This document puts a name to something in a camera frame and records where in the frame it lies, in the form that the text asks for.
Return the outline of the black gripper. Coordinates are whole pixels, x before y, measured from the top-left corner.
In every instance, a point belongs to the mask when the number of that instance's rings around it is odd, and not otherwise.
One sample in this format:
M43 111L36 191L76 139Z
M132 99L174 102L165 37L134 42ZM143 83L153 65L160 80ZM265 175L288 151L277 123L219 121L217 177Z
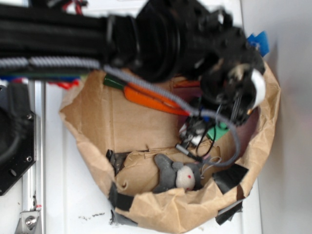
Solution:
M195 15L199 33L209 47L208 63L200 65L202 95L196 107L217 111L236 126L243 125L259 104L252 77L264 74L263 59L224 9L196 9Z

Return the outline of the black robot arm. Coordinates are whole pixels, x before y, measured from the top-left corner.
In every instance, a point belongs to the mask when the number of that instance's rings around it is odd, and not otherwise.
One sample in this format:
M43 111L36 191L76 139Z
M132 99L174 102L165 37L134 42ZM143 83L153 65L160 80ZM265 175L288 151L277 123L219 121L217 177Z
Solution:
M265 96L260 53L225 9L196 0L149 0L137 16L65 12L67 0L0 7L0 75L66 80L105 65L151 83L199 80L206 108L243 124Z

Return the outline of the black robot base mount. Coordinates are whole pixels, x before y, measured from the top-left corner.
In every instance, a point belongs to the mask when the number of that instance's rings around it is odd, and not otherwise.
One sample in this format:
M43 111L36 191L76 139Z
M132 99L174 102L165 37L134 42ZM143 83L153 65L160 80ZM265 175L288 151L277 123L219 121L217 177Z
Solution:
M5 195L35 162L35 120L28 87L0 86L0 195Z

